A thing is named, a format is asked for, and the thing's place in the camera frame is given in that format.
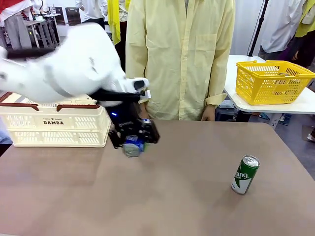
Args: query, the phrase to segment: shirt pocket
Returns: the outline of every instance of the shirt pocket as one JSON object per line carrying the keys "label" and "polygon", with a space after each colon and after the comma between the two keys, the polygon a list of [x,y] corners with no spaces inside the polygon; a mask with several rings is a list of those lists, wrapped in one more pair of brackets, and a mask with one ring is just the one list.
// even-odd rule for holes
{"label": "shirt pocket", "polygon": [[211,67],[217,43],[216,34],[200,34],[196,37],[195,66]]}

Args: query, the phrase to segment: beverage can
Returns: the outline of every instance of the beverage can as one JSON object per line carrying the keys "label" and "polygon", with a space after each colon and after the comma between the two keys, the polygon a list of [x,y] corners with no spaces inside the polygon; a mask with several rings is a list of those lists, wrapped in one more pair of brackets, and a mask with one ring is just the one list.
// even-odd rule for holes
{"label": "beverage can", "polygon": [[239,194],[246,194],[260,166],[258,158],[245,155],[232,181],[232,189]]}
{"label": "beverage can", "polygon": [[144,151],[144,142],[136,135],[127,136],[123,151],[128,157],[138,157]]}
{"label": "beverage can", "polygon": [[142,122],[145,124],[151,124],[152,121],[150,119],[142,119]]}

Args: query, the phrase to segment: background person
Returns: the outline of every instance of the background person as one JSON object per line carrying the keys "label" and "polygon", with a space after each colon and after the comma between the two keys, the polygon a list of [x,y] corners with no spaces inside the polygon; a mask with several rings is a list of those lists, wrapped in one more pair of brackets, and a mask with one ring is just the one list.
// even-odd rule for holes
{"label": "background person", "polygon": [[130,0],[110,0],[108,2],[108,23],[124,72],[126,71],[126,33],[129,4]]}
{"label": "background person", "polygon": [[31,0],[1,0],[0,21],[4,22],[12,49],[32,47],[29,32],[22,17],[23,12],[32,20],[31,7]]}
{"label": "background person", "polygon": [[269,3],[267,28],[262,36],[258,56],[264,60],[277,60],[294,37],[303,14],[306,0],[276,0]]}
{"label": "background person", "polygon": [[83,23],[98,23],[105,29],[104,15],[107,15],[106,0],[75,0],[75,6],[84,11]]}
{"label": "background person", "polygon": [[33,11],[36,15],[40,13],[45,13],[49,11],[48,4],[46,0],[31,0],[33,3]]}
{"label": "background person", "polygon": [[302,67],[311,66],[315,57],[315,0],[308,0],[295,38],[279,57]]}
{"label": "background person", "polygon": [[224,101],[234,0],[132,0],[126,76],[150,81],[141,117],[211,120]]}

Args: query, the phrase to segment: yellow shirt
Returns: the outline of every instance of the yellow shirt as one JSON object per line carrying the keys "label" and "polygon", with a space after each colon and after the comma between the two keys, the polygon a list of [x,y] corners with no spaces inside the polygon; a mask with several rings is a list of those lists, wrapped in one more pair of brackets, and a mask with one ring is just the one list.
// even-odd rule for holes
{"label": "yellow shirt", "polygon": [[200,120],[218,105],[232,44],[234,0],[132,0],[126,76],[146,77],[155,119]]}
{"label": "yellow shirt", "polygon": [[312,7],[314,7],[314,5],[315,5],[315,0],[308,0],[308,2],[306,3],[306,7],[301,18],[300,26],[297,29],[295,37],[302,38],[305,35],[307,35],[309,32],[312,32],[315,30],[315,19],[313,23],[309,25],[302,23],[304,17],[309,13],[309,11],[312,9]]}

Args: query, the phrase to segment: hand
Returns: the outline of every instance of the hand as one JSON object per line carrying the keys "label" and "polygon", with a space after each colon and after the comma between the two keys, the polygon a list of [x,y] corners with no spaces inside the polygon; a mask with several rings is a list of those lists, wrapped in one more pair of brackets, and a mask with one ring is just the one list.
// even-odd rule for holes
{"label": "hand", "polygon": [[294,57],[292,58],[292,60],[298,60],[297,55],[299,54],[299,51],[296,52],[296,54],[294,55]]}
{"label": "hand", "polygon": [[214,105],[208,105],[202,115],[202,121],[215,121],[215,111],[216,107]]}
{"label": "hand", "polygon": [[146,110],[146,105],[145,103],[140,104],[140,113],[139,116],[141,119],[150,119],[150,116]]}

